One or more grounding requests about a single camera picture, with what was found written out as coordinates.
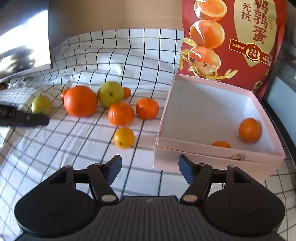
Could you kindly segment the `small green guava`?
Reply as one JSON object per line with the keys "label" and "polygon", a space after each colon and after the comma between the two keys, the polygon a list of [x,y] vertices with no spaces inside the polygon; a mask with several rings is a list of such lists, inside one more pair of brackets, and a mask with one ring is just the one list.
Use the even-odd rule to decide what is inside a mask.
{"label": "small green guava", "polygon": [[32,113],[40,113],[49,116],[52,110],[52,102],[49,97],[41,95],[32,102]]}

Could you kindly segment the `small yellow citrus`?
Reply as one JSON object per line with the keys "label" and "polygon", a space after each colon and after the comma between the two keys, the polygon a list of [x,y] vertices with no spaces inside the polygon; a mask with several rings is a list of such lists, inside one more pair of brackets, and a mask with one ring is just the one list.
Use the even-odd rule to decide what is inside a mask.
{"label": "small yellow citrus", "polygon": [[113,139],[118,148],[125,149],[133,145],[135,136],[131,129],[123,127],[116,130]]}

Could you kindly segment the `large orange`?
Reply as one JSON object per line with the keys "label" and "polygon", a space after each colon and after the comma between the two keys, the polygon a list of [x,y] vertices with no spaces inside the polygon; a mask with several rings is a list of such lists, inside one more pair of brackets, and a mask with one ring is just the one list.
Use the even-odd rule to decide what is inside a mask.
{"label": "large orange", "polygon": [[68,89],[64,96],[64,108],[67,113],[75,117],[88,117],[97,109],[98,98],[93,90],[79,85]]}

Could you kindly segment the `small mandarin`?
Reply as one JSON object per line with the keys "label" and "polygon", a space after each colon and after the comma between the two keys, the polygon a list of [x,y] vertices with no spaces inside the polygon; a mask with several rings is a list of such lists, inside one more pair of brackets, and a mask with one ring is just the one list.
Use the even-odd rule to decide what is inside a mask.
{"label": "small mandarin", "polygon": [[123,96],[123,98],[124,99],[129,98],[131,96],[131,94],[132,94],[131,89],[128,88],[128,87],[123,87],[123,90],[124,90],[124,96]]}
{"label": "small mandarin", "polygon": [[64,101],[64,96],[65,96],[65,94],[67,93],[67,89],[64,89],[62,92],[61,92],[61,96],[60,96],[60,99],[62,100],[62,101]]}

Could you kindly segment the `pink gift box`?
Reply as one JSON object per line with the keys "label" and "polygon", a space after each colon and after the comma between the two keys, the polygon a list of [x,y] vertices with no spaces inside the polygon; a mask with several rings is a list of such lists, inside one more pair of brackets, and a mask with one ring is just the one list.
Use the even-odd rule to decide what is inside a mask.
{"label": "pink gift box", "polygon": [[[260,122],[262,134],[254,144],[239,137],[246,118]],[[231,148],[215,147],[226,141]],[[285,161],[278,134],[256,96],[249,90],[189,75],[174,76],[154,148],[154,167],[179,171],[179,157],[215,169],[238,166],[259,182]]]}

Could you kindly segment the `black monitor on left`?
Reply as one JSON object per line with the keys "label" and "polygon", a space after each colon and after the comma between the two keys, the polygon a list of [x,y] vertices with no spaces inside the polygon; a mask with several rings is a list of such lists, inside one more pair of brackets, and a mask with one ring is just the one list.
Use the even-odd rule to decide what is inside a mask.
{"label": "black monitor on left", "polygon": [[52,68],[49,1],[1,1],[1,82]]}

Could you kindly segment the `checked white tablecloth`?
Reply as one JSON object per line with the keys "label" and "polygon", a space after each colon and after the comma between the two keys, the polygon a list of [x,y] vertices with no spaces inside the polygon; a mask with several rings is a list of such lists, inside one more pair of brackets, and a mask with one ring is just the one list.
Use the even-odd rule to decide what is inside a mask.
{"label": "checked white tablecloth", "polygon": [[131,106],[141,98],[153,98],[163,109],[178,70],[183,35],[175,30],[132,29],[75,36],[53,50],[52,71],[17,79],[1,91],[1,103],[22,110],[30,110],[41,95],[52,102],[47,126],[1,128],[1,240],[15,240],[21,234],[14,217],[20,198],[65,165],[84,169],[119,154],[123,167],[112,184],[118,196],[180,196],[187,189],[179,174],[153,167],[160,117],[135,118],[131,125],[135,143],[120,150],[104,107],[98,106],[90,117],[76,118],[60,99],[64,89],[86,85],[97,91],[106,80],[116,80],[131,89],[127,99]]}

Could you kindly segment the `black framed screen on right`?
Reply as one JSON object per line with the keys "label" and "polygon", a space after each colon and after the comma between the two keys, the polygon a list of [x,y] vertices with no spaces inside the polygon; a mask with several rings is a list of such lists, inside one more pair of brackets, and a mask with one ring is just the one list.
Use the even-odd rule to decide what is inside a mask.
{"label": "black framed screen on right", "polygon": [[295,162],[295,9],[288,13],[283,44],[263,98],[281,135],[287,159]]}

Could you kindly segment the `red snack bag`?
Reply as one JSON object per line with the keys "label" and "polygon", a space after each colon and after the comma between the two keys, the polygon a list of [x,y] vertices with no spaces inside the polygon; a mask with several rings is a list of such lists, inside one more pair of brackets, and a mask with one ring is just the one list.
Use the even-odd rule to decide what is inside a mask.
{"label": "red snack bag", "polygon": [[262,99],[286,22],[286,1],[183,1],[178,72],[244,88]]}

